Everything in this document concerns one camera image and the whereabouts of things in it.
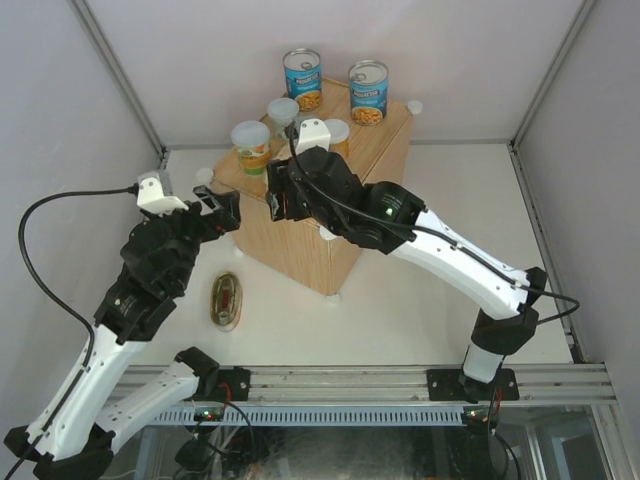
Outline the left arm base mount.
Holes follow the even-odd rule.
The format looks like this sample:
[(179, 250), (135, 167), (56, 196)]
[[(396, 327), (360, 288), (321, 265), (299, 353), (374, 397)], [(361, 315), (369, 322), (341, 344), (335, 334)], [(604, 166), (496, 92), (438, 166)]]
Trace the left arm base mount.
[(234, 366), (222, 368), (220, 364), (197, 347), (180, 351), (174, 358), (188, 366), (197, 380), (189, 400), (246, 401), (250, 391), (251, 372)]

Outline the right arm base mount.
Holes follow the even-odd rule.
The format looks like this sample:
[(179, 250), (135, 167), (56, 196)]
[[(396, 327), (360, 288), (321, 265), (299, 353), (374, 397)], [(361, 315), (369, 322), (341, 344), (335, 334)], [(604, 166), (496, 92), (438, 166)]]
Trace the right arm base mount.
[(460, 368), (431, 368), (426, 371), (429, 399), (432, 401), (489, 401), (501, 394), (502, 400), (517, 401), (520, 393), (515, 372), (499, 369), (495, 378), (483, 383), (466, 377)]

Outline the yellow can white lid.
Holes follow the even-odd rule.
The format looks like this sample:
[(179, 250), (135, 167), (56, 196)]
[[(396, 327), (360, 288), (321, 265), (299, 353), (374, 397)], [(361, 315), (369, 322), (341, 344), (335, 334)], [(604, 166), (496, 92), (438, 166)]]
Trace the yellow can white lid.
[(260, 121), (244, 121), (231, 131), (231, 140), (241, 170), (251, 176), (262, 175), (271, 160), (271, 134)]

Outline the tan can white lid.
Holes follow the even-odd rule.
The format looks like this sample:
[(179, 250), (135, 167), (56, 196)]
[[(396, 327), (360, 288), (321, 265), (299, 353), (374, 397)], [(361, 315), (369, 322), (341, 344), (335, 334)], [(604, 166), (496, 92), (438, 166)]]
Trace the tan can white lid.
[(350, 127), (343, 120), (327, 119), (325, 125), (330, 133), (329, 150), (339, 154), (344, 160), (349, 157)]

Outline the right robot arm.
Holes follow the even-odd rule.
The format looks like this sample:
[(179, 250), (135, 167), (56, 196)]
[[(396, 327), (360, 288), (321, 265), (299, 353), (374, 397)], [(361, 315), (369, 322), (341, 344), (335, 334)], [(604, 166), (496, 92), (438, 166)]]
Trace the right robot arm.
[(267, 182), (272, 220), (312, 218), (353, 245), (431, 272), (476, 302), (479, 313), (459, 374), (466, 396), (480, 399), (492, 391), (504, 359), (533, 337), (546, 272), (495, 259), (401, 185), (364, 184), (339, 154), (321, 147), (271, 163)]

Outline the blue soup can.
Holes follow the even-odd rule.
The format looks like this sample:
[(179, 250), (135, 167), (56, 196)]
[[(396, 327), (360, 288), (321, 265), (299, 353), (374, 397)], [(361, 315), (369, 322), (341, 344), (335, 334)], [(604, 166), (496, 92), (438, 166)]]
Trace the blue soup can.
[(287, 95), (301, 112), (317, 109), (322, 103), (321, 56), (312, 49), (294, 49), (283, 57)]
[(349, 69), (350, 109), (353, 121), (363, 126), (380, 124), (387, 115), (388, 67), (363, 60)]

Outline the oval sardine tin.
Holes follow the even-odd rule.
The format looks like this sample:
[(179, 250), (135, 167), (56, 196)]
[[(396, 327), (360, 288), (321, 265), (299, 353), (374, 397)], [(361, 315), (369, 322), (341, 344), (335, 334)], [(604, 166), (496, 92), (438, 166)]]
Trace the oval sardine tin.
[(243, 290), (239, 277), (222, 272), (213, 282), (209, 314), (213, 325), (223, 332), (232, 331), (241, 317)]

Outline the green can white lid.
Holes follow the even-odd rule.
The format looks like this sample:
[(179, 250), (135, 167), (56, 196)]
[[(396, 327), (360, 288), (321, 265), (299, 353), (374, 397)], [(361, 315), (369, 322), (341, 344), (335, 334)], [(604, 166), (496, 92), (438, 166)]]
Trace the green can white lid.
[(299, 114), (299, 104), (288, 97), (277, 98), (267, 107), (267, 115), (272, 124), (272, 133), (278, 140), (286, 138), (287, 127), (296, 120)]

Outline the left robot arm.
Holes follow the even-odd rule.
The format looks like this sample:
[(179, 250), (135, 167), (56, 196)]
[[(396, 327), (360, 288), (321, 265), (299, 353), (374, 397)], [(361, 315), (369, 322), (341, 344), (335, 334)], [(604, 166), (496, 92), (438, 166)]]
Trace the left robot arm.
[(98, 479), (119, 449), (175, 403), (206, 400), (219, 387), (218, 362), (196, 347), (178, 352), (170, 366), (124, 400), (107, 405), (133, 359), (151, 343), (186, 293), (202, 244), (237, 230), (240, 195), (194, 190), (162, 213), (139, 205), (144, 220), (120, 250), (123, 261), (78, 360), (45, 410), (11, 429), (6, 447), (17, 462), (33, 463), (38, 479)]

